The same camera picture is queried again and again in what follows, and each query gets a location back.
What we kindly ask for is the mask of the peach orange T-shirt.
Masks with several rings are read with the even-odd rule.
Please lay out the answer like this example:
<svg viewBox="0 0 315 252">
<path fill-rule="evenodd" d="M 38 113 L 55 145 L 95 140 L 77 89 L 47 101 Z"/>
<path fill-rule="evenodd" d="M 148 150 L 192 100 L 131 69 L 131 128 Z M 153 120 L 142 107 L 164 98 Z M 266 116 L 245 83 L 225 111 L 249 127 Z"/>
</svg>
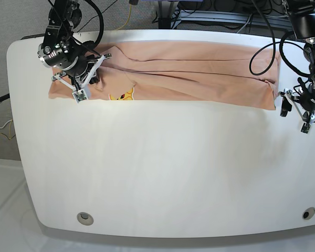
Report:
<svg viewBox="0 0 315 252">
<path fill-rule="evenodd" d="M 215 101 L 274 110 L 280 56 L 271 49 L 206 41 L 102 44 L 111 54 L 91 99 Z"/>
</svg>

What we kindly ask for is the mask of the right table grommet hole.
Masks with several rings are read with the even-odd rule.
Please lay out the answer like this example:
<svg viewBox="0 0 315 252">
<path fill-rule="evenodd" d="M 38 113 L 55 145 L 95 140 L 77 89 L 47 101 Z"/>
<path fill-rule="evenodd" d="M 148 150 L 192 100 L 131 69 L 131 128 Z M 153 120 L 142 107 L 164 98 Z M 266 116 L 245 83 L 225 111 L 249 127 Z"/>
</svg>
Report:
<svg viewBox="0 0 315 252">
<path fill-rule="evenodd" d="M 314 216 L 314 214 L 315 214 L 315 208 L 314 207 L 309 207 L 302 214 L 302 218 L 304 220 L 309 220 L 309 219 L 311 219 Z"/>
</svg>

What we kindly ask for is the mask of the left table grommet hole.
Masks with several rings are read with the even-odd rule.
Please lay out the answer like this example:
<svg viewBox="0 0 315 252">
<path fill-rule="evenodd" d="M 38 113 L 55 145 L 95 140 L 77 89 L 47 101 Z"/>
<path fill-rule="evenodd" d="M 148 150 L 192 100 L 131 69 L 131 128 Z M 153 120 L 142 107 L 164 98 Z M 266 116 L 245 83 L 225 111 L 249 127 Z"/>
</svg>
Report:
<svg viewBox="0 0 315 252">
<path fill-rule="evenodd" d="M 85 226 L 90 226 L 93 224 L 93 217 L 85 212 L 81 212 L 77 214 L 77 221 Z"/>
</svg>

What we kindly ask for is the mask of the aluminium frame rail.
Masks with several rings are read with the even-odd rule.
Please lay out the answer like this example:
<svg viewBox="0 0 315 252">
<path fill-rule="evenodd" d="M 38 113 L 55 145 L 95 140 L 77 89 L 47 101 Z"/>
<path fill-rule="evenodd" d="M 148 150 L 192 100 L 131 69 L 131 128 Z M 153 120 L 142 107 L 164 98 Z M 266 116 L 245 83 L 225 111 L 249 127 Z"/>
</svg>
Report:
<svg viewBox="0 0 315 252">
<path fill-rule="evenodd" d="M 265 16 L 268 23 L 272 28 L 278 29 L 292 29 L 291 22 L 285 17 L 277 16 Z M 252 24 L 255 26 L 265 26 L 265 21 L 259 14 L 241 14 L 241 13 L 228 13 L 228 12 L 215 12 L 199 10 L 190 12 L 189 10 L 181 10 L 181 21 L 188 22 L 212 22 L 212 23 L 231 23 L 231 24 L 245 24 L 247 21 L 252 20 Z"/>
</svg>

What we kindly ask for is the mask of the table grommet hole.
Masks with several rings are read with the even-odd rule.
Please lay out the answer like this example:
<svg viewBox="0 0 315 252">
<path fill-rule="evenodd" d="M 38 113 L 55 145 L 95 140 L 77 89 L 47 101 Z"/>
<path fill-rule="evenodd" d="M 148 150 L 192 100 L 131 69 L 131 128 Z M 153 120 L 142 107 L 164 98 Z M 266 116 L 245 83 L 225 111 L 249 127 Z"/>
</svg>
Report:
<svg viewBox="0 0 315 252">
<path fill-rule="evenodd" d="M 315 214 L 315 208 L 314 207 L 309 207 L 302 214 L 302 218 L 304 220 L 309 220 L 309 219 L 311 219 L 314 216 L 314 214 Z"/>
<path fill-rule="evenodd" d="M 93 217 L 85 212 L 81 212 L 77 214 L 77 221 L 85 226 L 90 226 L 93 224 Z"/>
</svg>

